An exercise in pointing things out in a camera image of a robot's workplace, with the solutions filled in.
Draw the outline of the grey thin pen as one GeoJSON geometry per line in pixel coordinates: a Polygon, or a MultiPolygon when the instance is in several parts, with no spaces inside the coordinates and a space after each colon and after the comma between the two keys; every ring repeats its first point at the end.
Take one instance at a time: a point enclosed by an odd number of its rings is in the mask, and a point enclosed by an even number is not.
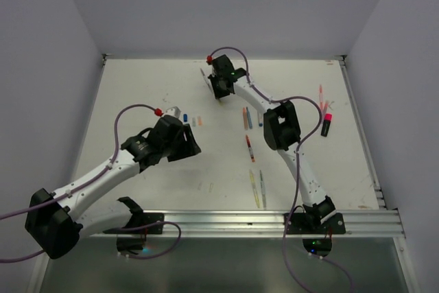
{"type": "Polygon", "coordinates": [[[203,71],[202,68],[200,68],[200,73],[202,74],[202,78],[203,78],[205,84],[208,86],[209,90],[211,90],[210,80],[208,79],[207,75],[205,74],[205,72],[203,71]]]}

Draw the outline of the orange ink pen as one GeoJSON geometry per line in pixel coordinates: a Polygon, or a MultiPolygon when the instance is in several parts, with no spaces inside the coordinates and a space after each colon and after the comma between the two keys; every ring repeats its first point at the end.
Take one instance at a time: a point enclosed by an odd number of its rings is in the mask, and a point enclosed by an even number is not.
{"type": "Polygon", "coordinates": [[[243,113],[243,121],[244,121],[244,130],[248,130],[248,116],[247,116],[247,110],[245,107],[243,107],[242,113],[243,113]]]}

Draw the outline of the red ink pen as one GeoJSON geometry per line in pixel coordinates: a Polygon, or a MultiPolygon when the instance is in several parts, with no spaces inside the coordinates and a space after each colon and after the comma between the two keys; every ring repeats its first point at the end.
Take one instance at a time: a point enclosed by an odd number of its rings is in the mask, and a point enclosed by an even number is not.
{"type": "Polygon", "coordinates": [[[248,147],[250,159],[251,159],[252,163],[255,163],[254,152],[253,152],[253,149],[252,149],[250,138],[249,138],[249,136],[247,134],[245,135],[245,139],[246,139],[246,144],[247,144],[247,147],[248,147]]]}

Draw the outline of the light blue pen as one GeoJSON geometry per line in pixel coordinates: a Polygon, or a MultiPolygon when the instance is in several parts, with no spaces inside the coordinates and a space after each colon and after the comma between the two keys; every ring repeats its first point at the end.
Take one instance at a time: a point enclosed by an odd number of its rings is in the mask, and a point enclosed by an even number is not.
{"type": "Polygon", "coordinates": [[[252,125],[250,109],[248,107],[246,107],[246,117],[247,117],[247,122],[248,122],[248,129],[251,130],[253,128],[253,125],[252,125]]]}

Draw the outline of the yellow pen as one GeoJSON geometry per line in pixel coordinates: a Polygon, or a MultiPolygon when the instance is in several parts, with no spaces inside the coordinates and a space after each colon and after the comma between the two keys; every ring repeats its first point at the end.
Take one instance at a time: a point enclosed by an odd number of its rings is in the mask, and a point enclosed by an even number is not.
{"type": "Polygon", "coordinates": [[[259,181],[260,181],[260,186],[261,186],[263,209],[266,210],[267,209],[266,190],[265,190],[265,181],[264,181],[262,170],[259,170],[259,181]]]}
{"type": "Polygon", "coordinates": [[[255,204],[256,204],[257,208],[260,209],[260,201],[259,201],[257,186],[256,186],[256,182],[254,179],[253,171],[251,169],[249,169],[249,177],[250,177],[250,184],[252,186],[252,192],[253,192],[255,204]]]}

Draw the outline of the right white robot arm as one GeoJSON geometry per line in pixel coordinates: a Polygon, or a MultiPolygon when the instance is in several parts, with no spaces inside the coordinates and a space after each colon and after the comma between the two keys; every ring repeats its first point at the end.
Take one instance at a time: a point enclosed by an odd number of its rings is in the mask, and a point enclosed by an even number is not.
{"type": "Polygon", "coordinates": [[[300,151],[307,138],[301,137],[296,108],[292,103],[294,98],[277,100],[270,97],[255,84],[246,69],[234,68],[226,55],[216,58],[210,55],[206,63],[212,66],[208,79],[216,99],[235,94],[263,115],[263,137],[295,177],[296,189],[307,214],[307,228],[314,233],[323,232],[330,225],[330,217],[336,213],[335,205],[300,151]]]}

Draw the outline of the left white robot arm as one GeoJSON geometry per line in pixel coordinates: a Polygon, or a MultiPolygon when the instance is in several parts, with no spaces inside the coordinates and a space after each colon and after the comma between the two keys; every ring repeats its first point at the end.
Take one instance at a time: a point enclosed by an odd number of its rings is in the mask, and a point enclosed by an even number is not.
{"type": "Polygon", "coordinates": [[[155,111],[152,128],[116,142],[114,154],[72,183],[53,192],[40,189],[30,200],[25,229],[51,259],[70,252],[80,239],[106,231],[146,235],[166,224],[163,216],[148,216],[130,197],[118,198],[108,209],[93,209],[100,198],[125,181],[159,164],[201,152],[191,126],[180,120],[180,109],[155,111]]]}

